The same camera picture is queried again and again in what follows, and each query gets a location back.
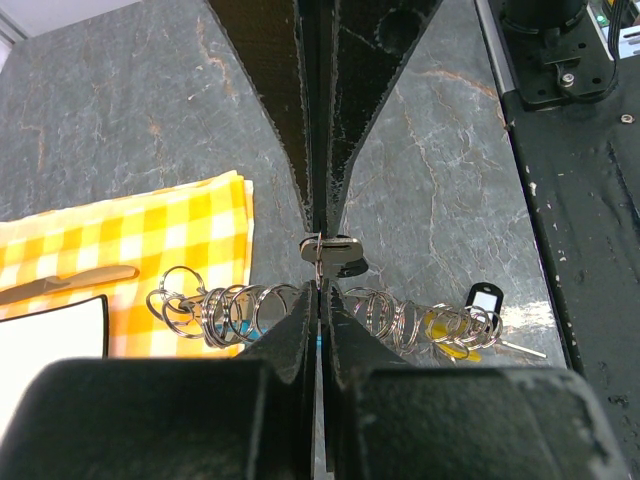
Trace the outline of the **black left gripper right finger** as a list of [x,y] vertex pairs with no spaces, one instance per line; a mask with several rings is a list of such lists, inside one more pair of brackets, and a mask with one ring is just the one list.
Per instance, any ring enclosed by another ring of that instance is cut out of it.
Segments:
[[319,297],[326,462],[338,479],[629,479],[578,374],[419,368],[372,336],[339,288]]

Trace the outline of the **yellow key tag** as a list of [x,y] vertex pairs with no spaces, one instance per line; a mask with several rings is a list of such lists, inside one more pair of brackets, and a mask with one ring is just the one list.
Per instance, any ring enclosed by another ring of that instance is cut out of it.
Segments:
[[483,357],[470,347],[470,321],[459,312],[433,309],[424,316],[426,337],[435,345],[437,352],[447,359],[466,360],[479,363]]

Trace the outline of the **black key tag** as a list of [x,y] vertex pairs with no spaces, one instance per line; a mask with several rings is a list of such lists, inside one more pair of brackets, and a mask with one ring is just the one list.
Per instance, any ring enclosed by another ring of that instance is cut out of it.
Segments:
[[465,306],[473,315],[485,315],[496,328],[503,299],[504,293],[498,286],[488,282],[479,282],[471,287]]

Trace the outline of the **blue key tag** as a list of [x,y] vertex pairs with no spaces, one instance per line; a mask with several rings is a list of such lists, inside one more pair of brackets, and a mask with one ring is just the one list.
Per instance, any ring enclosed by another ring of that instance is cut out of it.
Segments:
[[252,326],[247,320],[236,323],[234,328],[236,331],[235,335],[242,338],[244,342],[253,342],[262,336],[261,330]]

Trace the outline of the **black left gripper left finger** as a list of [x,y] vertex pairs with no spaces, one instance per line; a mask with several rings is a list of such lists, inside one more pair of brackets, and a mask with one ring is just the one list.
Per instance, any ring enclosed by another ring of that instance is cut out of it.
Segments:
[[318,290],[231,359],[74,359],[31,383],[5,479],[309,479]]

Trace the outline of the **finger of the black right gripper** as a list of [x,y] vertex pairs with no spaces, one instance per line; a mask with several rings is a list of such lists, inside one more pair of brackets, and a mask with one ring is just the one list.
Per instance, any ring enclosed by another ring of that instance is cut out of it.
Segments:
[[313,227],[308,105],[297,1],[212,1],[216,19],[287,156],[305,230]]
[[334,7],[325,234],[339,233],[355,161],[441,3],[338,1]]

